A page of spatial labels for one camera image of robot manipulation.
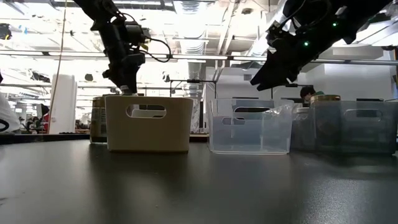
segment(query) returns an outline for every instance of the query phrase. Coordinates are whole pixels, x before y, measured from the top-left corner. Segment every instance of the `fluorescent light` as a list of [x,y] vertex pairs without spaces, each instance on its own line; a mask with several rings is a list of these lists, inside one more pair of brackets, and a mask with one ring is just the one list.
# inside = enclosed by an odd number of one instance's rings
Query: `fluorescent light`
[[[141,4],[141,5],[154,5],[154,6],[159,6],[160,1],[113,1],[115,4]],[[165,3],[165,6],[173,6],[171,2]]]
[[[59,56],[61,52],[49,52],[51,56]],[[100,52],[62,52],[62,56],[67,57],[105,57],[104,53]]]
[[190,63],[206,63],[206,60],[188,59],[187,62],[190,62]]
[[267,57],[239,57],[239,56],[234,56],[234,60],[240,60],[240,61],[256,61],[256,62],[265,62],[267,60]]
[[226,60],[227,56],[222,55],[173,55],[176,59],[199,59],[199,60]]
[[180,37],[173,37],[173,40],[179,41],[179,42],[204,42],[208,43],[208,39],[194,39],[194,38],[180,38]]
[[43,53],[38,51],[0,50],[0,55],[43,55]]

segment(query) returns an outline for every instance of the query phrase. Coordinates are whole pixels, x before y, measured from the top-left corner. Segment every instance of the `cable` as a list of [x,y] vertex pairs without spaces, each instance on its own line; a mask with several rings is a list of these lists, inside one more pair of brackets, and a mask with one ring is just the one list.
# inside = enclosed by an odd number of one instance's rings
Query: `cable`
[[134,22],[136,21],[136,19],[135,19],[134,17],[132,17],[132,16],[131,16],[130,14],[128,14],[128,13],[121,12],[120,14],[122,14],[122,15],[124,15],[124,16],[130,17]]
[[301,10],[301,8],[303,8],[305,2],[307,0],[304,0],[303,3],[301,3],[301,6],[295,11],[293,12],[290,16],[288,16],[283,22],[280,23],[280,28],[283,28],[286,25],[286,22],[291,20],[298,12],[299,10]]
[[65,23],[67,20],[67,7],[68,7],[68,0],[65,0],[65,10],[63,11],[63,23],[62,23],[62,34],[61,34],[61,51],[60,51],[60,58],[58,61],[58,68],[57,68],[57,74],[55,76],[55,84],[54,84],[54,89],[52,91],[52,100],[50,103],[50,111],[49,111],[49,129],[47,130],[48,133],[50,133],[50,127],[51,127],[51,114],[52,114],[52,109],[55,101],[55,93],[57,92],[57,85],[58,85],[58,77],[60,74],[60,68],[61,68],[61,59],[62,59],[62,52],[63,52],[63,35],[65,33]]
[[151,37],[146,37],[146,38],[149,39],[149,40],[158,41],[158,42],[164,44],[164,45],[168,48],[168,50],[169,50],[169,56],[167,57],[166,60],[160,60],[159,58],[156,58],[155,56],[153,56],[153,55],[152,55],[151,53],[149,53],[148,51],[140,50],[140,52],[145,53],[145,54],[148,54],[150,57],[152,57],[153,59],[155,59],[155,60],[158,61],[158,62],[162,62],[162,63],[168,62],[168,61],[170,60],[170,58],[171,58],[171,55],[172,55],[172,50],[170,49],[169,45],[167,45],[166,42],[164,42],[163,40],[153,39],[153,38],[151,38]]
[[[128,14],[128,13],[121,12],[121,14],[130,17],[133,21],[136,21],[135,18],[133,18],[133,17],[132,17],[130,14]],[[140,52],[149,55],[150,57],[152,57],[153,59],[155,59],[155,60],[158,61],[158,62],[166,63],[166,62],[168,62],[168,61],[170,60],[171,55],[172,55],[172,50],[170,49],[169,45],[168,45],[166,42],[164,42],[163,40],[159,40],[159,39],[153,39],[153,38],[148,37],[148,36],[145,36],[145,38],[147,38],[147,39],[149,39],[149,40],[153,40],[153,41],[158,41],[158,42],[164,44],[164,45],[168,48],[168,50],[169,50],[169,57],[167,58],[167,60],[160,60],[159,58],[153,56],[153,55],[152,55],[151,53],[149,53],[148,51],[140,50]]]

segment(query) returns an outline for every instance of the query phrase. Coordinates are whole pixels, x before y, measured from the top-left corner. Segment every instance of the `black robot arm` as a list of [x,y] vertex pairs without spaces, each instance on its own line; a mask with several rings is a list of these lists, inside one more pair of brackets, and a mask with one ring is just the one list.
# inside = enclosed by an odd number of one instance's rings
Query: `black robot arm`
[[137,72],[145,63],[140,46],[149,38],[144,29],[134,19],[127,22],[112,0],[74,1],[94,20],[91,30],[98,31],[103,41],[104,53],[109,58],[104,78],[110,79],[125,95],[137,93]]
[[[251,80],[259,91],[293,82],[302,67],[343,39],[351,44],[358,29],[391,0],[287,0],[281,23],[274,22],[267,36],[276,52]],[[292,20],[295,35],[282,28]]]

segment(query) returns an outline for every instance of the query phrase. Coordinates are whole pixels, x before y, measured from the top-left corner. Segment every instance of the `metal beam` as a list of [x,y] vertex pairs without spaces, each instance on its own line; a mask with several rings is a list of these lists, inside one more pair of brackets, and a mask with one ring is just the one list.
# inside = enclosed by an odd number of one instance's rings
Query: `metal beam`
[[[0,86],[8,86],[8,87],[20,87],[20,88],[29,88],[29,87],[39,87],[39,88],[51,88],[51,84],[5,84],[2,83]],[[116,86],[78,86],[77,88],[116,88]],[[138,90],[169,90],[169,87],[137,87]]]
[[[15,55],[15,56],[30,56],[32,58],[42,57],[42,58],[57,58],[57,53],[59,52],[41,52],[32,50],[0,50],[0,55]],[[65,54],[77,54],[63,55],[63,58],[103,58],[106,59],[105,55],[97,56],[98,52],[65,52]],[[166,58],[167,54],[152,54],[154,57]],[[171,59],[192,59],[192,60],[220,60],[220,61],[243,61],[243,62],[266,62],[266,57],[248,57],[248,56],[231,56],[231,55],[182,55],[173,54]],[[310,63],[329,63],[329,64],[349,64],[349,65],[390,65],[398,66],[398,60],[347,60],[347,59],[317,59]]]
[[220,41],[218,42],[216,54],[220,54],[221,53],[221,48],[223,47],[224,39],[225,39],[226,33],[228,32],[228,28],[229,28],[229,25],[230,25],[231,20],[232,20],[232,14],[234,12],[235,4],[236,4],[235,2],[231,2],[231,1],[229,2],[228,9],[227,9],[227,12],[225,14],[225,18],[226,18],[225,24],[226,24],[226,26],[223,26],[223,30],[221,31]]
[[[244,8],[244,4],[235,3],[234,9],[236,9],[236,8],[238,8],[236,11],[241,12],[243,10],[243,8]],[[235,27],[233,26],[232,18],[231,18],[231,21],[228,24],[228,28],[229,28],[228,29],[228,37],[226,39],[225,46],[224,46],[224,49],[222,51],[223,55],[228,52],[229,45],[231,44],[232,37],[234,35]]]

